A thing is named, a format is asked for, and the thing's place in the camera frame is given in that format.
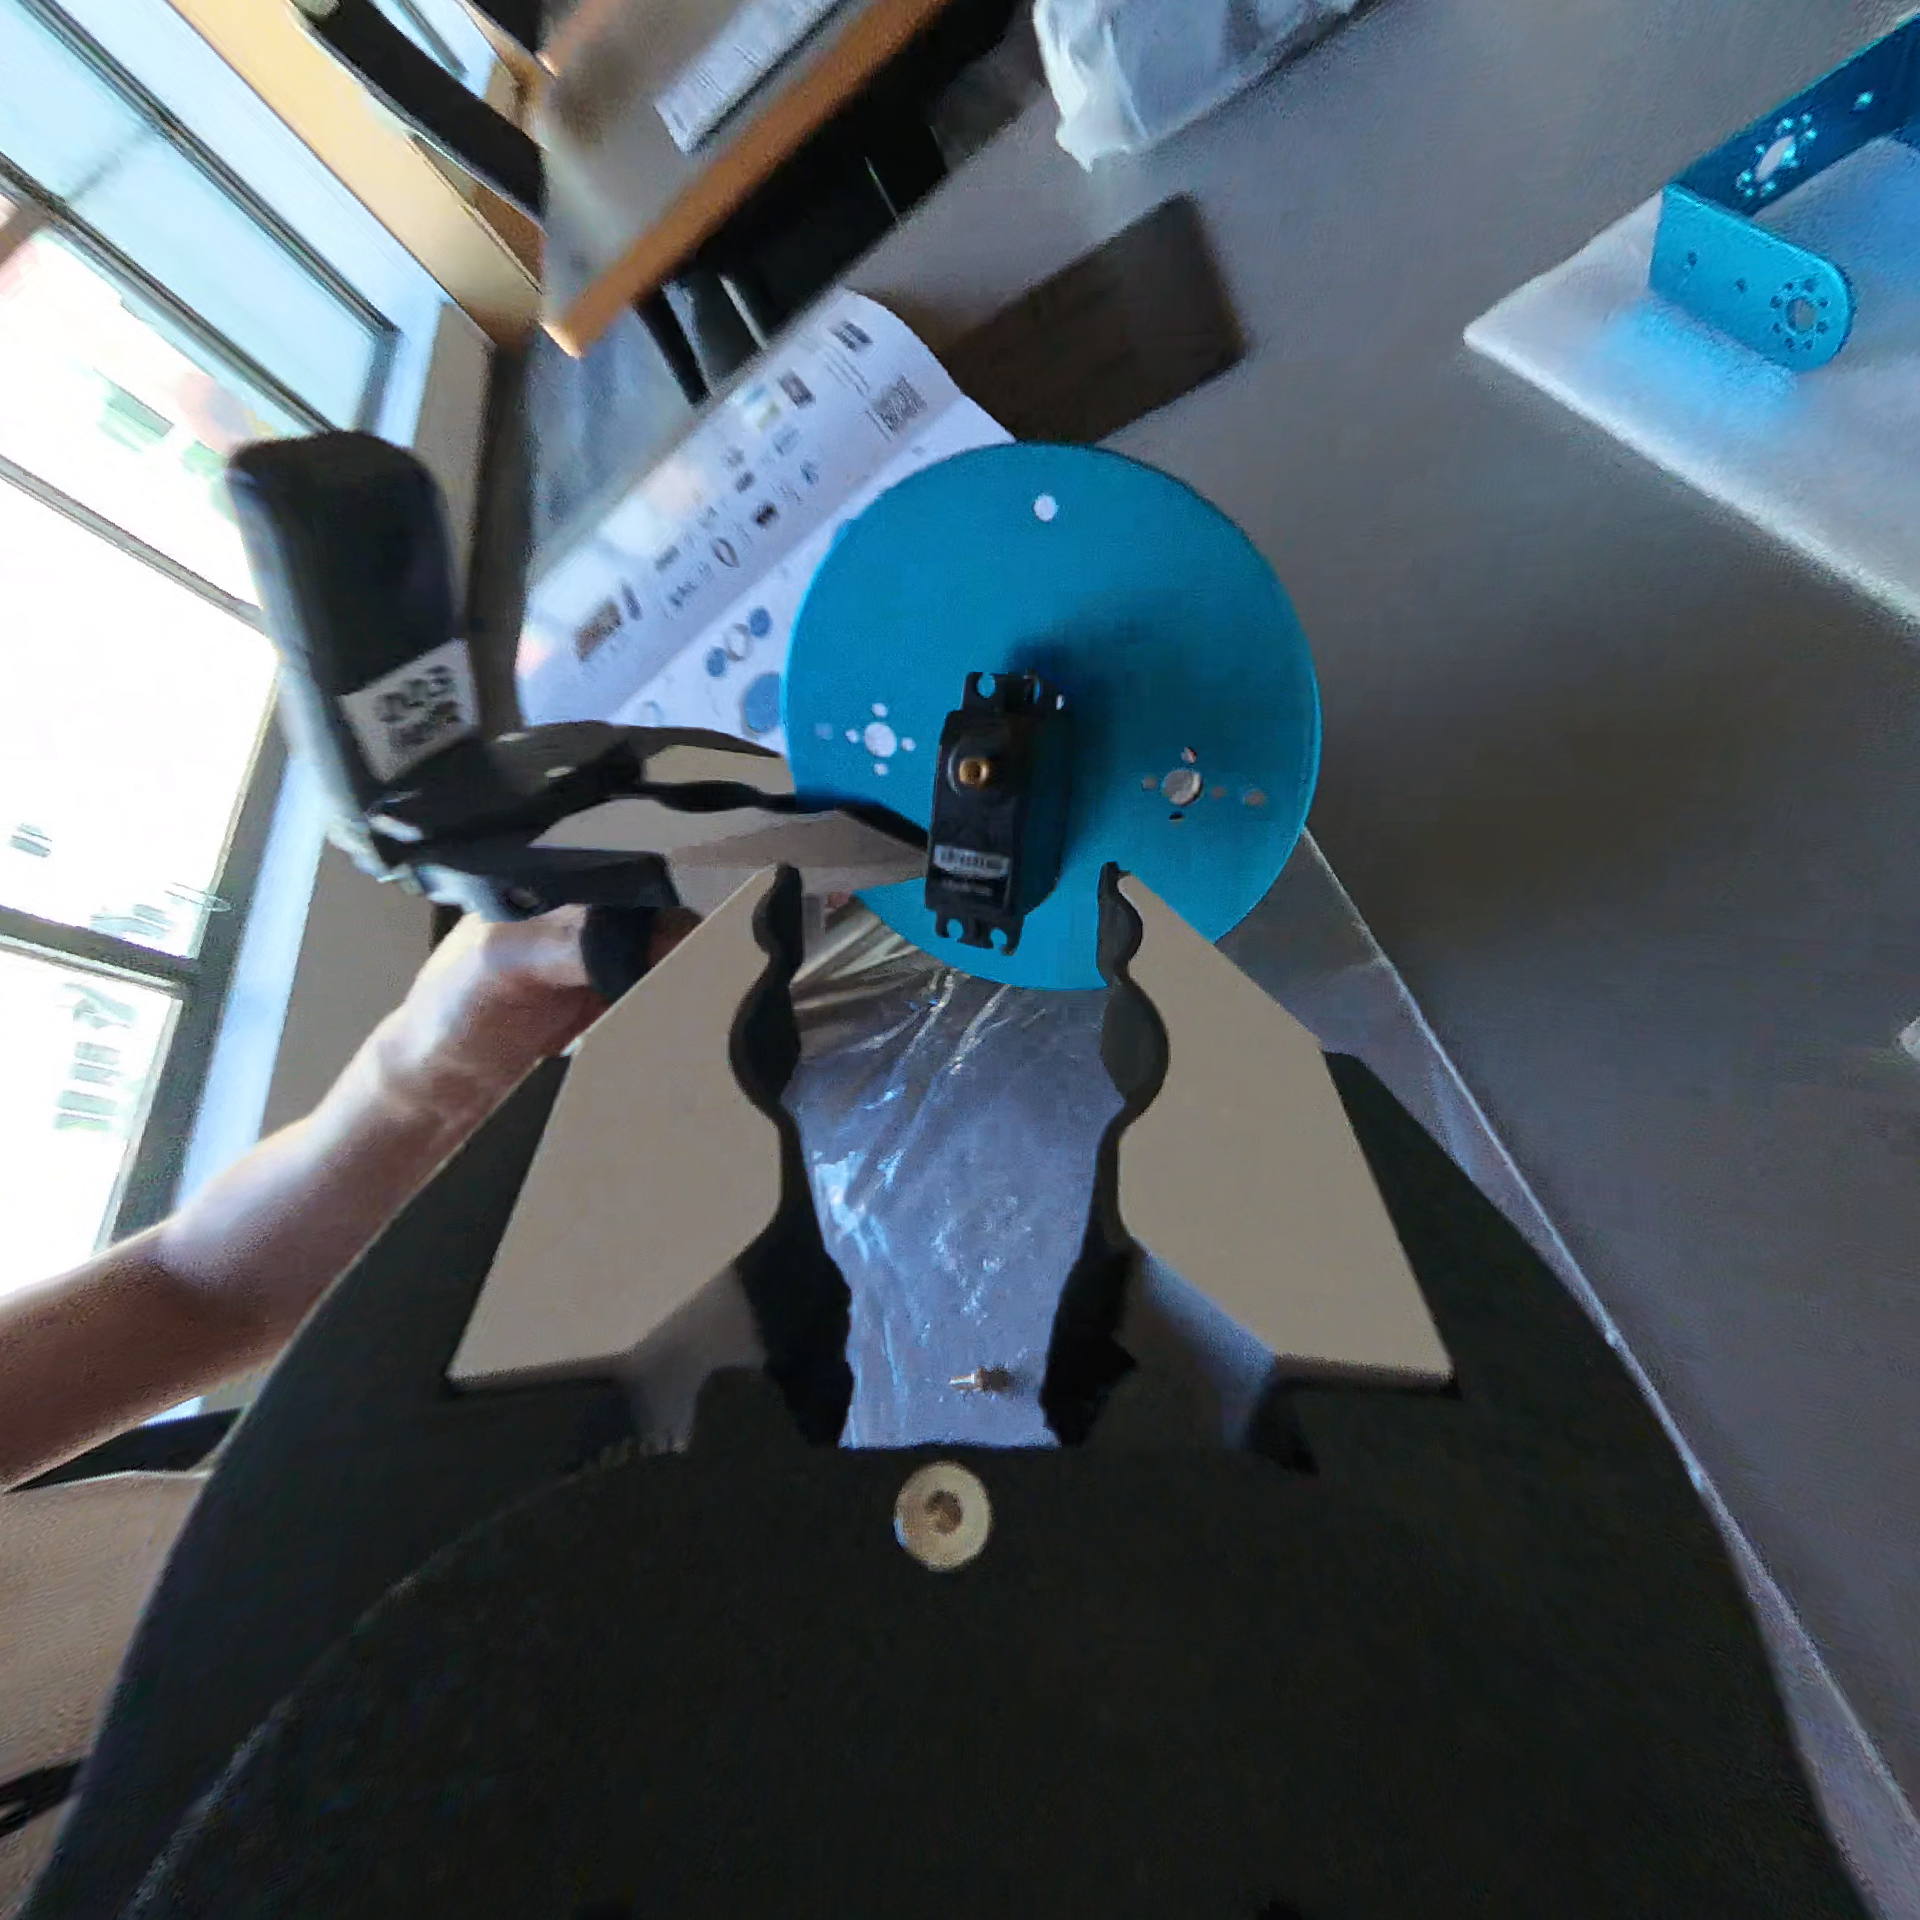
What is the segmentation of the grey wood-edged desk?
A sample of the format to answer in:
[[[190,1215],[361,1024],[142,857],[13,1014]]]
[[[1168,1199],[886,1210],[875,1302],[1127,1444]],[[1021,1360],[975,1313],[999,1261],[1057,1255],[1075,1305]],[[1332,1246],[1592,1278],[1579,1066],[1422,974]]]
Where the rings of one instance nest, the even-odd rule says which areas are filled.
[[[494,343],[565,351],[832,159],[941,176],[924,101],[961,4],[840,4],[695,151],[653,98],[740,4],[171,4]]]

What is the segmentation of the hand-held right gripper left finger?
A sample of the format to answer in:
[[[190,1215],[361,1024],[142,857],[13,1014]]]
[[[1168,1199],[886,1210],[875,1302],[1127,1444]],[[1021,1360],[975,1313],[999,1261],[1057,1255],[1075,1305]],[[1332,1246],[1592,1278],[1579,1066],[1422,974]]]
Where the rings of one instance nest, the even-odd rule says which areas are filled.
[[[708,1377],[742,1372],[799,1438],[840,1438],[851,1286],[784,1103],[799,960],[799,876],[764,869],[584,1031],[454,1386],[615,1384],[645,1441],[685,1444]]]

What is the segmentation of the white foam sheet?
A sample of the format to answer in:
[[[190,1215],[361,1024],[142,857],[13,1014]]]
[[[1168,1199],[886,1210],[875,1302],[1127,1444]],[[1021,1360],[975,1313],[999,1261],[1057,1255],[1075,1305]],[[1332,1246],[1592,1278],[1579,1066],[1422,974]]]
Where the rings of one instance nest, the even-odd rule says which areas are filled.
[[[1465,345],[1916,623],[1916,151],[1879,142],[1781,213],[1855,287],[1824,367],[1776,367],[1652,295],[1657,222],[1647,199],[1483,310]]]

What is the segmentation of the white instruction sheet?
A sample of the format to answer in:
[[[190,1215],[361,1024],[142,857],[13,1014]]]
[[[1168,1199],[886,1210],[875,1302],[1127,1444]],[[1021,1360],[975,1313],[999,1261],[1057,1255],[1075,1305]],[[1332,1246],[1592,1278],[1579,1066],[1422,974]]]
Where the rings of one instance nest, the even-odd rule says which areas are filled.
[[[838,525],[910,472],[1009,439],[891,309],[832,295],[537,573],[521,719],[781,751],[792,623]]]

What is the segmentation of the clear plastic bag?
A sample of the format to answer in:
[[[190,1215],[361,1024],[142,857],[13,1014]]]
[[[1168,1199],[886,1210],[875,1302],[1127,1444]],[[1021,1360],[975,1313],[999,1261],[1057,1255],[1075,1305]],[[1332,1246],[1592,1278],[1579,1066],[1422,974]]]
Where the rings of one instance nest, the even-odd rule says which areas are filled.
[[[792,1094],[830,1249],[854,1286],[851,1434],[1035,1438],[1040,1279],[1071,1256],[1112,1110],[1097,997],[993,988],[854,921],[840,918],[833,952],[805,970]],[[1518,1157],[1312,836],[1224,951],[1329,1052],[1382,1078],[1629,1362],[1734,1558],[1844,1862],[1877,1914],[1916,1914],[1916,1802],[1862,1695],[1721,1485],[1672,1313]],[[1019,1386],[949,1390],[981,1362],[1009,1367]]]

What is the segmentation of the person's left hand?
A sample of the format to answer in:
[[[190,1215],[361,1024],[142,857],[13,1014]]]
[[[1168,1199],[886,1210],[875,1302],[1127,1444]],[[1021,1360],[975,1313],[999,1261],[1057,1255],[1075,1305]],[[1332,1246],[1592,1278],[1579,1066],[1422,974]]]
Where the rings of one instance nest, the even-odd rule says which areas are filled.
[[[653,966],[697,922],[676,905],[572,902],[524,921],[467,916],[374,1031],[374,1078],[438,1106],[500,1097],[609,1009],[624,994],[615,970]]]

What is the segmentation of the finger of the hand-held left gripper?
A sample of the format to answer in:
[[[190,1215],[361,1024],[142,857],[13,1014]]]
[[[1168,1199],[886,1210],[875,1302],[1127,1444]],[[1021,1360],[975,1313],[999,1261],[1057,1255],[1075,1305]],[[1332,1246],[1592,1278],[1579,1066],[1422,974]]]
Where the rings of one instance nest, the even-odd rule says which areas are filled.
[[[704,822],[704,836],[660,858],[684,900],[726,900],[769,869],[796,871],[805,895],[853,895],[926,871],[921,845],[870,822]]]
[[[779,821],[851,821],[889,840],[921,840],[924,828],[861,798],[798,790],[777,754],[739,741],[638,742],[638,798],[685,813],[759,810]]]

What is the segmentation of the printed paper sheet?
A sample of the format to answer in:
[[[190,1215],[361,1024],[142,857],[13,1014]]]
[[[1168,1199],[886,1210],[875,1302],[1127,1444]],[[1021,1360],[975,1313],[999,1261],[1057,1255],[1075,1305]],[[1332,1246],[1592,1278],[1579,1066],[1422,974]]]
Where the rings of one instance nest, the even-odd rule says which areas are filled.
[[[740,4],[653,98],[656,114],[678,152],[695,152],[838,6],[838,1]]]

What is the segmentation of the large paned window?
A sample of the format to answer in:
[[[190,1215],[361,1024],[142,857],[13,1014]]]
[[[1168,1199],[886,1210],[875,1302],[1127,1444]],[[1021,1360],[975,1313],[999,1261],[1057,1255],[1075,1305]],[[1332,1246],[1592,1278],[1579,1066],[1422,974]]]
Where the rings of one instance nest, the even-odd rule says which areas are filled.
[[[281,751],[228,457],[393,324],[81,4],[3,4],[4,1294],[185,1172]]]

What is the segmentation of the black rectangular desk plate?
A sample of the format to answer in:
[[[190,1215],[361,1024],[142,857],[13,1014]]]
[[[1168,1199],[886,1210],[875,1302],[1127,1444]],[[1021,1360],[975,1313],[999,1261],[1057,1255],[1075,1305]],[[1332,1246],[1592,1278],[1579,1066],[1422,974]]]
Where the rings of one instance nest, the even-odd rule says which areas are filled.
[[[1241,364],[1203,208],[1166,199],[937,351],[1016,440],[1095,445]]]

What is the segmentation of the black servo motor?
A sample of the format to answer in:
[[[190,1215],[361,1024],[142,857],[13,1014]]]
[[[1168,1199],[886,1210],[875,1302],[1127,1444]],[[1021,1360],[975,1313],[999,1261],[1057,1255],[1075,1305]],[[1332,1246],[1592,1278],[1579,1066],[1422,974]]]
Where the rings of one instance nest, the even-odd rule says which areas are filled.
[[[1016,952],[1063,871],[1070,748],[1071,717],[1052,681],[967,676],[933,766],[924,905],[937,934]]]

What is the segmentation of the white plastic bag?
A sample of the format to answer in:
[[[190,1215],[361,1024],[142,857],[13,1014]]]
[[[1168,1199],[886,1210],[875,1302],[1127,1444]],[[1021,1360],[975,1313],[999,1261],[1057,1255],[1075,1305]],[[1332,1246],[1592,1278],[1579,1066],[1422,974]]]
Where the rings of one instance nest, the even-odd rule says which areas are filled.
[[[1144,152],[1347,22],[1355,1],[1037,1],[1057,146],[1083,168]]]

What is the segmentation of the blue round metal plate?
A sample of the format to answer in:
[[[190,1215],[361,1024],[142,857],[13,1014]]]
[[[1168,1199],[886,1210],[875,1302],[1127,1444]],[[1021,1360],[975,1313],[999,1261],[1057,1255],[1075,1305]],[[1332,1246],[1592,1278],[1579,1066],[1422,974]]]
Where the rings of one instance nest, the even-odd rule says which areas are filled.
[[[1013,440],[913,470],[830,541],[784,665],[796,788],[929,828],[940,730],[967,678],[1063,695],[1060,873],[1015,951],[937,930],[924,878],[864,886],[894,934],[999,985],[1077,991],[1097,881],[1137,878],[1217,943],[1305,829],[1323,716],[1301,618],[1214,502],[1104,448]]]

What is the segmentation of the person's left forearm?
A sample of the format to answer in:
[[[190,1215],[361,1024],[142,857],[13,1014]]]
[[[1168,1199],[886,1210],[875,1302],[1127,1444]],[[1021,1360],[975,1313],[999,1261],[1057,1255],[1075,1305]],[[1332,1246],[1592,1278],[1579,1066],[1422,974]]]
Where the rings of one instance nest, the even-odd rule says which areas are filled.
[[[399,1044],[385,1022],[321,1102],[179,1210],[4,1297],[13,1489],[270,1360],[318,1297],[563,1052]]]

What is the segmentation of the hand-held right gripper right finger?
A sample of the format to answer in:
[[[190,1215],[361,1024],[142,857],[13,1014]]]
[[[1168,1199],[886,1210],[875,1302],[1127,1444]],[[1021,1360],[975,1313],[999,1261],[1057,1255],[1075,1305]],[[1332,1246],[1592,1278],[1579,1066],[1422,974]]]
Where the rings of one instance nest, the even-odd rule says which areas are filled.
[[[1097,880],[1095,960],[1117,1110],[1046,1337],[1046,1433],[1247,1444],[1293,1386],[1449,1392],[1312,1031],[1127,871]]]

